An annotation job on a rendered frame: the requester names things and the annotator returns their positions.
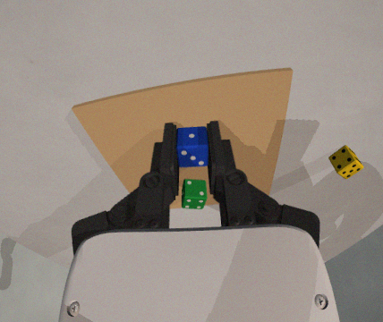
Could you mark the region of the tan square mat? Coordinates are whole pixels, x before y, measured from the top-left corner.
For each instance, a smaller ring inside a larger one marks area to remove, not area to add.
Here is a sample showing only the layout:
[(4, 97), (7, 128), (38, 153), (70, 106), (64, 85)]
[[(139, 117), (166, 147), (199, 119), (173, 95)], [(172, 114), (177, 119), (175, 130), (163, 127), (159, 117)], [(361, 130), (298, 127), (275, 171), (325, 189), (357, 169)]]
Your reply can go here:
[(138, 89), (72, 107), (126, 190), (150, 172), (165, 123), (207, 128), (218, 121), (235, 166), (270, 193), (283, 136), (293, 69), (238, 72)]

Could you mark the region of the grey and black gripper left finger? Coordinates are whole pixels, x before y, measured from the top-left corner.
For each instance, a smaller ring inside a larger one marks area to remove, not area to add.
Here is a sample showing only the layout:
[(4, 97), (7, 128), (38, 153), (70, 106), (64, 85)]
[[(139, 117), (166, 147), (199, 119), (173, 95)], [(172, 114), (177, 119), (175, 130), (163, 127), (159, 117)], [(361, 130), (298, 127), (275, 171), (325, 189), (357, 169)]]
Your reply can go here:
[(98, 232), (169, 228), (170, 204), (179, 195), (176, 134), (176, 124), (165, 123), (163, 142), (155, 142), (150, 172), (140, 178), (139, 187), (110, 211), (88, 216), (72, 226), (73, 256), (84, 239)]

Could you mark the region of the blue die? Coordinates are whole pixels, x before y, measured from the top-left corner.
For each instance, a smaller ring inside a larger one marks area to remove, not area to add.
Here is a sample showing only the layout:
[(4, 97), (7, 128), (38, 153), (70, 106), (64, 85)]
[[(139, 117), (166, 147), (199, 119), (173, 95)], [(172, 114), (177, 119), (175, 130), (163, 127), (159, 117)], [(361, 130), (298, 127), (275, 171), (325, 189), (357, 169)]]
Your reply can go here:
[(180, 167), (207, 166), (209, 163), (209, 143), (207, 128), (178, 128), (176, 153)]

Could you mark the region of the green die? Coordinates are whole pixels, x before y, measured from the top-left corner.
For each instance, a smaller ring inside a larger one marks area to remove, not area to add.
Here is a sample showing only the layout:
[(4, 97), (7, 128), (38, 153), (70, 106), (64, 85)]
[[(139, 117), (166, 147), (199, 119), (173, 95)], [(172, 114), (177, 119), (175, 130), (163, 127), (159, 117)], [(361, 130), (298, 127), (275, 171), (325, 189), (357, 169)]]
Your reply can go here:
[(182, 208), (203, 209), (206, 200), (206, 181), (192, 179), (183, 180)]

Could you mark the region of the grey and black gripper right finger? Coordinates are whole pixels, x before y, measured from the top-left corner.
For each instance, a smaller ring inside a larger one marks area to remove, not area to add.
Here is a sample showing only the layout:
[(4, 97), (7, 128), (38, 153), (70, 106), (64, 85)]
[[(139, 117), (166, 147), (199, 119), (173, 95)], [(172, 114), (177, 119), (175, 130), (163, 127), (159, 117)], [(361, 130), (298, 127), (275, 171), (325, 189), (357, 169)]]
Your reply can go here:
[(236, 169), (231, 141), (221, 140), (218, 121), (207, 123), (207, 134), (209, 193), (219, 203), (221, 226), (296, 226), (307, 231), (319, 247), (318, 216), (304, 209), (279, 205), (269, 195), (248, 183), (246, 174)]

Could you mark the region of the yellow die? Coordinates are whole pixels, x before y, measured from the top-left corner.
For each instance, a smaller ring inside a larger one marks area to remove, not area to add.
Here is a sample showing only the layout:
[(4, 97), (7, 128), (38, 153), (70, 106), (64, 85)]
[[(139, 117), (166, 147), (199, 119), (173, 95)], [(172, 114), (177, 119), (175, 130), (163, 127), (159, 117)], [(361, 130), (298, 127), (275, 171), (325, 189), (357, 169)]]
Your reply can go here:
[(363, 165), (346, 145), (329, 157), (329, 160), (336, 172), (343, 178), (348, 179), (363, 169)]

